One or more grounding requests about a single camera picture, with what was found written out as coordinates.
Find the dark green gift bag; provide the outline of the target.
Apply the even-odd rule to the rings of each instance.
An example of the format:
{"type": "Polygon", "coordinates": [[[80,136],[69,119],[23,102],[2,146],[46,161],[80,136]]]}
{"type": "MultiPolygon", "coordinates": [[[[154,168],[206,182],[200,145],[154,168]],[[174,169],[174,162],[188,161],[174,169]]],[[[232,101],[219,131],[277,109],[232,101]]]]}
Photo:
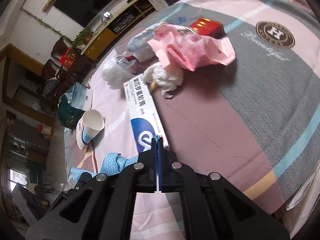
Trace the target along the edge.
{"type": "Polygon", "coordinates": [[[92,107],[93,90],[76,82],[59,98],[58,122],[63,127],[75,129],[83,114],[92,107]]]}

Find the white plastic bag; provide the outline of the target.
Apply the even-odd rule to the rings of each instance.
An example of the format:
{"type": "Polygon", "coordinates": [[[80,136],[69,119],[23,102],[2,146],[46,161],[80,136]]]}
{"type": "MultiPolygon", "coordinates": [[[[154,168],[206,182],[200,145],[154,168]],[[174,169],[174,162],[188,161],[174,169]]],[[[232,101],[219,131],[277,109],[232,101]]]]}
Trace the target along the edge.
{"type": "Polygon", "coordinates": [[[108,59],[103,66],[102,78],[113,90],[123,89],[123,84],[142,72],[139,61],[132,55],[108,59]]]}

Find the pink plastic wrapper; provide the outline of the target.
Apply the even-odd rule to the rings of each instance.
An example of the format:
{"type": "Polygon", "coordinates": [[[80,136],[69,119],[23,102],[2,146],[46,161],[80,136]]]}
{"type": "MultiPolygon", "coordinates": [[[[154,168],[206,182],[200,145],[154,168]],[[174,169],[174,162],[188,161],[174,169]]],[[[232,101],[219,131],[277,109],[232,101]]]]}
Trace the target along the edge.
{"type": "Polygon", "coordinates": [[[189,27],[161,24],[148,41],[162,67],[180,67],[189,71],[222,64],[227,66],[235,60],[235,51],[224,37],[215,39],[199,35],[189,27]]]}

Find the plaid pastel tablecloth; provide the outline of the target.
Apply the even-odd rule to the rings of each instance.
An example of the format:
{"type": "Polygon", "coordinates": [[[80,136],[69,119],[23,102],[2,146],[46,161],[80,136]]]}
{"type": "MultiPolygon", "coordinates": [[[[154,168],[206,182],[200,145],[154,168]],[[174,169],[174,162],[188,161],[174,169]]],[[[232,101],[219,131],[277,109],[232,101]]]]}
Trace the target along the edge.
{"type": "Polygon", "coordinates": [[[235,60],[152,92],[169,148],[272,215],[319,162],[319,0],[180,0],[147,25],[182,17],[221,22],[235,60]]]}

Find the red cigarette box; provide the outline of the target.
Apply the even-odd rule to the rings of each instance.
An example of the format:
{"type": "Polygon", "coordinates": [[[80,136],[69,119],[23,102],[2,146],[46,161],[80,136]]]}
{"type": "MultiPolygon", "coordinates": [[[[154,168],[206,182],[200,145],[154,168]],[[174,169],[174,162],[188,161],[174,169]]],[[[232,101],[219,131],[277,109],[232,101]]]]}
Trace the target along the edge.
{"type": "Polygon", "coordinates": [[[202,36],[221,38],[225,35],[225,30],[221,22],[204,17],[198,18],[195,22],[189,25],[189,27],[202,36]]]}

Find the striped paper cup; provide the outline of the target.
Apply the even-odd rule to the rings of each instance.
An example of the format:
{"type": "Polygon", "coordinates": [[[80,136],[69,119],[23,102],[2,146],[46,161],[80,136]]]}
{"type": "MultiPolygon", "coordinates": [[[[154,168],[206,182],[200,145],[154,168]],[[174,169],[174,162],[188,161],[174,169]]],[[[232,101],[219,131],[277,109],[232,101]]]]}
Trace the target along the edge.
{"type": "Polygon", "coordinates": [[[76,142],[83,150],[105,128],[105,121],[99,111],[86,111],[76,125],[76,142]]]}

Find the clear crumpled plastic wrapper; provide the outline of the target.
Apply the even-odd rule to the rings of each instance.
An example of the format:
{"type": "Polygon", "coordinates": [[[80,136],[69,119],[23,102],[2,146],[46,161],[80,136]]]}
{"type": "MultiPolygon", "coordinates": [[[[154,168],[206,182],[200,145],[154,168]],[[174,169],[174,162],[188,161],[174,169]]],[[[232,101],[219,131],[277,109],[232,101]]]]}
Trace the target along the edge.
{"type": "Polygon", "coordinates": [[[187,21],[188,20],[186,17],[180,16],[173,20],[154,23],[131,38],[126,46],[126,51],[136,53],[142,49],[146,49],[149,46],[148,41],[153,38],[154,31],[162,24],[181,25],[182,23],[185,23],[187,21]]]}

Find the potted green plant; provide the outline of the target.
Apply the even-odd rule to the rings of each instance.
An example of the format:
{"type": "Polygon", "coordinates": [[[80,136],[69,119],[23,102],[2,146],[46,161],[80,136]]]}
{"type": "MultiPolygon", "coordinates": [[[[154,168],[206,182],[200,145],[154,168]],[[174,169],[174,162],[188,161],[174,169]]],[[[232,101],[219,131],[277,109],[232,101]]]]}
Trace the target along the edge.
{"type": "Polygon", "coordinates": [[[84,28],[78,33],[78,35],[76,35],[75,39],[72,42],[72,46],[76,48],[82,44],[87,45],[92,37],[93,32],[91,31],[91,29],[84,28]]]}

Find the wooden tv cabinet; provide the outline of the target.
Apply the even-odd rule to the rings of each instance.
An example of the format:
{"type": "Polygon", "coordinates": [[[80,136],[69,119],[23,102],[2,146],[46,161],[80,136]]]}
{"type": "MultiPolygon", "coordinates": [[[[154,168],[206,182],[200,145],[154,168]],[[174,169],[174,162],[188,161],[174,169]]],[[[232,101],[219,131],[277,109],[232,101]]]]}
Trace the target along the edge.
{"type": "Polygon", "coordinates": [[[81,55],[95,61],[123,32],[153,11],[155,8],[148,0],[132,0],[126,3],[99,28],[81,51],[81,55]]]}

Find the white tissue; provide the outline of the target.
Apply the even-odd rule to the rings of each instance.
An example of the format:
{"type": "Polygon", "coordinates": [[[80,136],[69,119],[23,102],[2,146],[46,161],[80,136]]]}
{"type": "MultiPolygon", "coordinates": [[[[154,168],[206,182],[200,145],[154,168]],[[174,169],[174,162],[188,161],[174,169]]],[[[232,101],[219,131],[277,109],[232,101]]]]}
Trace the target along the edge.
{"type": "Polygon", "coordinates": [[[144,71],[144,83],[149,83],[154,89],[159,87],[161,94],[166,99],[174,96],[170,92],[177,89],[183,83],[184,72],[182,68],[175,66],[163,67],[160,62],[156,62],[144,71]]]}

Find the white ointment box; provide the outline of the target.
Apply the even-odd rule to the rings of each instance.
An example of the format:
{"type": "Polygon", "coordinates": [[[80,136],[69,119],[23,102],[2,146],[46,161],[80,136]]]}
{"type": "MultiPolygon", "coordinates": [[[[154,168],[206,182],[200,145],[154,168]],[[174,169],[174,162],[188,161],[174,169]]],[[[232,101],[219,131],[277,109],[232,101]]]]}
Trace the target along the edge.
{"type": "Polygon", "coordinates": [[[169,148],[155,103],[144,82],[144,74],[124,83],[124,92],[138,153],[149,150],[152,139],[157,135],[163,138],[164,148],[169,148]]]}

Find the red gift box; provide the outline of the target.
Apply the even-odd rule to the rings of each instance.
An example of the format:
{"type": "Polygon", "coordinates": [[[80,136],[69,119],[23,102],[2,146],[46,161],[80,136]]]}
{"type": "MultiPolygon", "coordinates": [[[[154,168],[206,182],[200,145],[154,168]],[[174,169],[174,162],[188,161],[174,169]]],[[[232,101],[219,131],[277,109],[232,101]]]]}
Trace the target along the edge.
{"type": "Polygon", "coordinates": [[[77,48],[69,47],[67,51],[59,59],[59,63],[66,69],[71,69],[76,59],[80,55],[80,50],[77,48]]]}

